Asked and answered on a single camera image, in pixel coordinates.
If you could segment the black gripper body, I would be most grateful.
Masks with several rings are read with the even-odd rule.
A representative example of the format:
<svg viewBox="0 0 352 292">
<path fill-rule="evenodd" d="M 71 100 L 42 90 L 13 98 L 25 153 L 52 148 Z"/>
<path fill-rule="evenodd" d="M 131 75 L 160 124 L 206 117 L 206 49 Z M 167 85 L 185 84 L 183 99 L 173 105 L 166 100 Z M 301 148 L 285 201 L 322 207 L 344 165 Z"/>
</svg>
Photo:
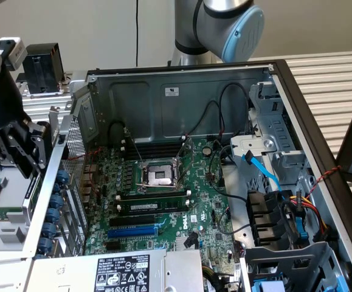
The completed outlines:
<svg viewBox="0 0 352 292">
<path fill-rule="evenodd" d="M 20 136 L 26 137 L 29 128 L 25 121 L 29 116 L 24 112 L 22 96 L 6 66 L 0 71 L 0 130 L 12 125 Z"/>
</svg>

